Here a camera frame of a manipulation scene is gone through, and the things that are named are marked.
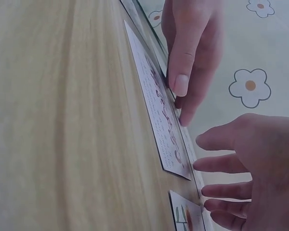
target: wood grain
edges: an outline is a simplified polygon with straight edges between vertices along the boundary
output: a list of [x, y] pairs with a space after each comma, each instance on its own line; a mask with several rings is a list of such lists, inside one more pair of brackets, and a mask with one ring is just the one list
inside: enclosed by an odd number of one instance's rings
[[118, 0], [0, 0], [0, 231], [175, 230]]

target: hand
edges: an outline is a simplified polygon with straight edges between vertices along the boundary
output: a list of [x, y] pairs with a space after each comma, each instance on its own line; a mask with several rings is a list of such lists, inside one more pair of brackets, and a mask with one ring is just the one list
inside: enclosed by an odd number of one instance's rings
[[168, 46], [168, 84], [187, 126], [204, 99], [223, 49], [222, 0], [166, 0], [162, 30]]
[[200, 135], [197, 144], [235, 153], [199, 159], [194, 169], [252, 176], [251, 182], [202, 189], [208, 197], [251, 199], [207, 200], [204, 206], [216, 223], [233, 231], [289, 231], [289, 118], [246, 114]]

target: fingernail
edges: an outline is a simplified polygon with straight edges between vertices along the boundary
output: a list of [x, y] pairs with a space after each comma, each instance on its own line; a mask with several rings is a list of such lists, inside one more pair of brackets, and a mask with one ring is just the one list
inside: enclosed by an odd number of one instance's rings
[[177, 96], [186, 96], [188, 88], [188, 76], [178, 75], [175, 80], [174, 93]]

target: patterned tablecloth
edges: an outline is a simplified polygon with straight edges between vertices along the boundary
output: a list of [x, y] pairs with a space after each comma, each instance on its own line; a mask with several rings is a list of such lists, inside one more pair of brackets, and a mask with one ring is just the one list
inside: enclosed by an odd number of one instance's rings
[[[167, 47], [160, 25], [164, 0], [138, 1]], [[244, 113], [289, 116], [289, 0], [227, 0], [224, 12], [223, 60], [189, 128], [192, 139]], [[196, 152], [198, 158], [227, 153], [197, 147]], [[205, 184], [250, 179], [246, 174], [203, 177]]]

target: card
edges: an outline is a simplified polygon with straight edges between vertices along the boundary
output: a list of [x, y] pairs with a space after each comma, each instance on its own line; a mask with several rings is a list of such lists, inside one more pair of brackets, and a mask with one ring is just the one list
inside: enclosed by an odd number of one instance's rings
[[173, 191], [169, 196], [177, 231], [205, 231], [200, 206]]
[[167, 97], [164, 81], [140, 40], [125, 22], [144, 100], [165, 171], [191, 179], [186, 149], [176, 127], [176, 117]]

